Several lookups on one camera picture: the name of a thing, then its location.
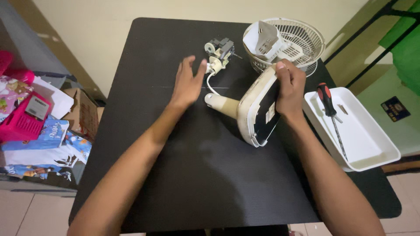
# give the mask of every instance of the white wire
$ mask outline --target white wire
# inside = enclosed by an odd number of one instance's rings
[[[210,84],[209,84],[209,79],[210,79],[210,77],[212,77],[213,75],[215,75],[215,73],[214,72],[212,72],[208,77],[207,77],[207,86],[209,87],[209,89],[214,93],[214,94],[217,94],[217,95],[220,95],[220,94],[218,94],[216,91],[214,91],[214,89],[210,86]]]

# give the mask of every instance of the red and black screwdriver handle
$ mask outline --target red and black screwdriver handle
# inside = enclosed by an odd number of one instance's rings
[[[337,114],[337,111],[333,107],[333,101],[331,99],[331,92],[326,83],[320,83],[318,85],[318,96],[324,104],[325,114],[327,116],[333,116]]]

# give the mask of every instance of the sticker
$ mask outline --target sticker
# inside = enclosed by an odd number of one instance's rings
[[[382,103],[381,106],[393,122],[397,122],[411,115],[396,96]]]
[[[275,107],[274,105],[276,104],[276,102],[273,102],[273,104],[271,104],[270,108],[268,109],[268,112],[265,114],[265,123],[267,124],[269,121],[271,121],[271,119],[274,117],[275,114]]]
[[[28,106],[25,109],[25,112],[34,115],[41,120],[44,120],[49,107],[50,105],[43,102],[41,99],[37,98],[36,96],[32,96],[29,100]]]

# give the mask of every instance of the black table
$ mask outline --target black table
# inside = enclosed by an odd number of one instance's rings
[[[168,103],[179,61],[196,55],[196,71],[208,58],[204,44],[228,37],[236,53],[211,79],[221,94],[241,99],[258,74],[242,46],[249,24],[138,18],[132,23],[108,97],[96,142],[80,182],[69,222],[111,165]],[[324,64],[307,79],[335,87]],[[123,233],[259,226],[320,221],[290,133],[279,123],[265,147],[245,143],[236,121],[200,97],[175,127],[127,218]],[[349,176],[381,218],[401,205],[380,168]]]

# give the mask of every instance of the white plastic tray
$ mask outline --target white plastic tray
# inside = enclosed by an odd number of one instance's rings
[[[350,90],[340,87],[330,91],[337,116],[343,121],[336,124],[348,161],[342,155],[331,118],[322,111],[324,106],[317,92],[305,94],[303,110],[344,171],[363,171],[401,158],[397,147]],[[344,106],[348,115],[338,104]]]

